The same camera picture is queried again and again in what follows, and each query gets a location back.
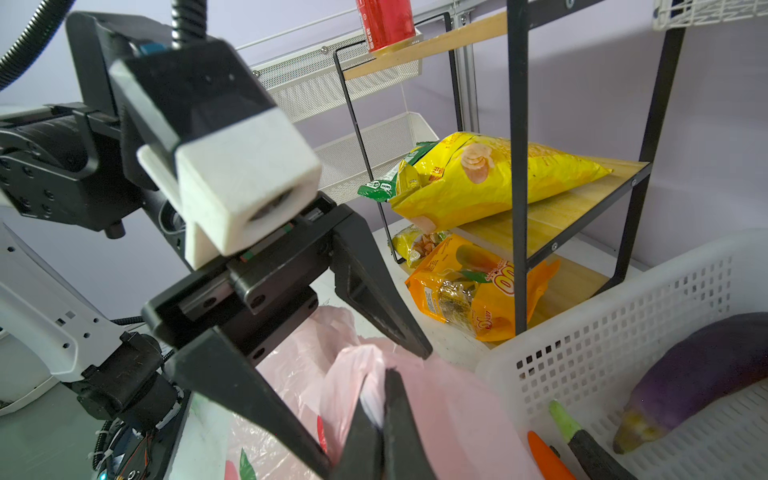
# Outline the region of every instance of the red soda can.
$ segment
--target red soda can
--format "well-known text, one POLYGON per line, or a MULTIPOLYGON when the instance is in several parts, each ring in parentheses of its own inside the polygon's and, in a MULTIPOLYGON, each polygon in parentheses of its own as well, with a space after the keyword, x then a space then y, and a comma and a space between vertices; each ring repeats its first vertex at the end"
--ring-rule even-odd
POLYGON ((416 35, 410 0, 357 0, 357 10, 374 55, 408 46, 416 35))

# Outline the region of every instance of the snack bag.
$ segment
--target snack bag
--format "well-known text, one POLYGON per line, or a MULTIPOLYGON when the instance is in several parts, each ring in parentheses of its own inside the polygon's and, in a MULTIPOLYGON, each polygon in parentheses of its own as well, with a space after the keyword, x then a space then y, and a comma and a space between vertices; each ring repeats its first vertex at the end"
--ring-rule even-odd
MULTIPOLYGON (((540 263, 528 274, 528 318, 547 291, 560 261, 540 263)), ((458 235, 450 235, 406 281, 425 315, 451 323, 482 342, 515 336, 514 268, 458 235)))
MULTIPOLYGON (((417 150, 400 162, 396 172, 390 172, 385 195, 374 196, 365 186, 358 193, 390 202, 396 213, 426 233, 511 209, 508 139, 457 132, 417 150)), ((528 202, 579 187, 610 172, 587 158, 528 144, 528 202)))
POLYGON ((448 232, 424 233, 416 225, 410 225, 392 237, 392 244, 395 252, 406 259, 406 265, 413 268, 448 235, 448 232))

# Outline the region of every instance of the white table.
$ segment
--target white table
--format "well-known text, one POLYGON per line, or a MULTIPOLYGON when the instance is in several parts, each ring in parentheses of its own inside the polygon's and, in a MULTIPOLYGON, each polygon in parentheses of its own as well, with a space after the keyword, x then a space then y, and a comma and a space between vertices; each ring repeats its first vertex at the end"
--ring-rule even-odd
MULTIPOLYGON (((392 235, 410 225, 400 220, 389 226, 392 235)), ((419 312, 406 289, 406 272, 397 265, 389 253, 384 229, 373 233, 379 251, 385 260, 398 292, 412 315, 427 335, 437 355, 454 365, 474 370, 489 349, 478 340, 462 331, 436 322, 419 312)), ((615 257, 593 247, 577 237, 558 249, 558 255, 580 263, 606 276, 613 274, 615 257)), ((633 266, 627 278, 638 275, 633 266)), ((334 292, 333 273, 328 270, 312 283, 321 305, 347 306, 334 292)), ((368 320, 353 310, 357 333, 364 337, 382 336, 368 320)), ((177 451, 166 478, 169 480, 221 480, 227 456, 227 441, 230 434, 232 413, 207 398, 193 394, 177 451)))

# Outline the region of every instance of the eggplant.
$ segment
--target eggplant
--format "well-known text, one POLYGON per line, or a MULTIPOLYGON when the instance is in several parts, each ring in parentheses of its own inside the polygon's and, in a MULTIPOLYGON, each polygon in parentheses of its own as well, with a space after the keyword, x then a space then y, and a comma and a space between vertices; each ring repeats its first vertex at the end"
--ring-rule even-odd
POLYGON ((710 403, 768 377, 768 313, 711 323, 674 345, 634 387, 616 453, 665 436, 710 403))

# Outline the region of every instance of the wire mesh basket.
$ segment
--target wire mesh basket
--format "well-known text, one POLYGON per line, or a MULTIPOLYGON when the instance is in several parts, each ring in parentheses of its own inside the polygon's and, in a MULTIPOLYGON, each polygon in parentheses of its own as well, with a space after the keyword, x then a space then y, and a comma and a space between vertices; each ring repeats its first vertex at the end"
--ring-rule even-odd
MULTIPOLYGON (((360 131, 374 178, 396 166, 420 141, 437 141, 437 134, 420 114, 406 112, 360 131)), ((344 204, 357 198, 360 185, 369 182, 366 164, 355 134, 315 149, 323 163, 320 190, 344 204)))
POLYGON ((654 0, 654 29, 690 27, 768 15, 768 0, 654 0))
MULTIPOLYGON (((412 40, 414 43, 422 39, 422 34, 416 33, 412 40)), ((259 82, 272 95, 277 105, 295 123, 346 103, 339 75, 333 64, 333 52, 364 39, 362 30, 356 31, 252 66, 251 71, 258 76, 259 82)), ((339 61, 344 69, 371 58, 366 43, 339 53, 339 61)), ((349 96, 352 100, 357 100, 417 77, 421 73, 422 62, 417 60, 355 78, 347 82, 349 96)))

